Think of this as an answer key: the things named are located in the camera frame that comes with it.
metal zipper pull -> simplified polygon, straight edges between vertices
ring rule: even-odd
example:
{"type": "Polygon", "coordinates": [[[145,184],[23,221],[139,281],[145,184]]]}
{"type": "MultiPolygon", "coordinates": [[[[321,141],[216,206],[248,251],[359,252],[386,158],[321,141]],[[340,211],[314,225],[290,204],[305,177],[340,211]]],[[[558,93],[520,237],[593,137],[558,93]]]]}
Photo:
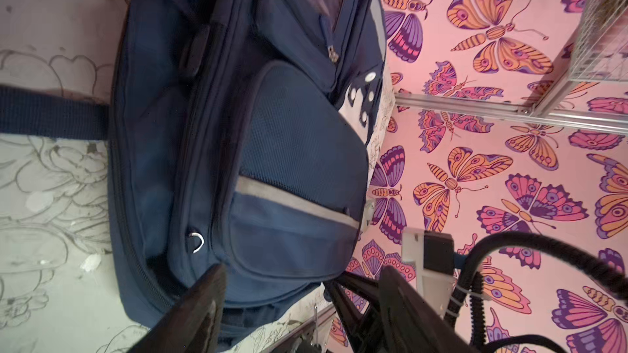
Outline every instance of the metal zipper pull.
{"type": "Polygon", "coordinates": [[[334,49],[334,35],[332,33],[332,24],[329,22],[329,18],[321,14],[318,17],[318,22],[320,23],[320,28],[323,32],[323,38],[325,39],[325,47],[327,48],[327,55],[329,60],[332,63],[336,64],[338,62],[339,56],[336,50],[334,49]]]}

beige stripe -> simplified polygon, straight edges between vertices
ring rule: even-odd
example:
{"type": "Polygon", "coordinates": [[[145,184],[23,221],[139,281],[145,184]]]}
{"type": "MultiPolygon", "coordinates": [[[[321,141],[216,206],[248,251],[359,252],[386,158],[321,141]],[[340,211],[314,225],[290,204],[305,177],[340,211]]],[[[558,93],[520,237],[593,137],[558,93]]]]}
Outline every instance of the beige stripe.
{"type": "Polygon", "coordinates": [[[272,202],[279,203],[287,208],[299,210],[312,216],[345,224],[355,229],[360,227],[360,223],[358,221],[346,214],[326,209],[323,206],[310,202],[309,200],[299,198],[292,193],[280,190],[272,185],[258,182],[249,177],[238,177],[235,189],[236,192],[239,192],[242,195],[251,195],[261,199],[271,200],[272,202]]]}

wire basket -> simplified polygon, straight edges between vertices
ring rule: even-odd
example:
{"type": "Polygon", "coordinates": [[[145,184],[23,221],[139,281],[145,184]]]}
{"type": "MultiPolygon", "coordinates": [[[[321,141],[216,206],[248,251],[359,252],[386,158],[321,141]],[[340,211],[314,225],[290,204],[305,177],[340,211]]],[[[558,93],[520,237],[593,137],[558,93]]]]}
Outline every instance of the wire basket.
{"type": "Polygon", "coordinates": [[[628,81],[628,0],[586,0],[569,80],[628,81]]]}

metal d-ring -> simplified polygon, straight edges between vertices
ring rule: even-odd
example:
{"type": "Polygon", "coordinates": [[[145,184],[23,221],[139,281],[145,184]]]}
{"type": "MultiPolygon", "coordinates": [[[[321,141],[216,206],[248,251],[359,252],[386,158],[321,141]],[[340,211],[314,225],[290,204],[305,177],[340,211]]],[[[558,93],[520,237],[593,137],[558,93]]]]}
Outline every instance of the metal d-ring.
{"type": "Polygon", "coordinates": [[[203,236],[201,236],[200,233],[196,233],[196,232],[192,232],[188,235],[189,238],[199,238],[200,239],[200,246],[196,247],[196,249],[194,251],[192,251],[193,254],[197,253],[200,251],[200,249],[203,247],[203,244],[205,244],[205,239],[203,239],[203,236]]]}

backpack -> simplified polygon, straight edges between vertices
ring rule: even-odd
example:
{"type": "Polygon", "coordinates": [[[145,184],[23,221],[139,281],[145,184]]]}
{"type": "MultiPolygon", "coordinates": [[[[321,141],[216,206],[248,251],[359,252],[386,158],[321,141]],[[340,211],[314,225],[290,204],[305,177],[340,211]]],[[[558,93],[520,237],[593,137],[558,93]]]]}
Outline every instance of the backpack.
{"type": "Polygon", "coordinates": [[[223,263],[226,350],[349,263],[385,52],[381,0],[131,0],[111,106],[1,87],[0,131],[108,139],[126,313],[223,263]]]}

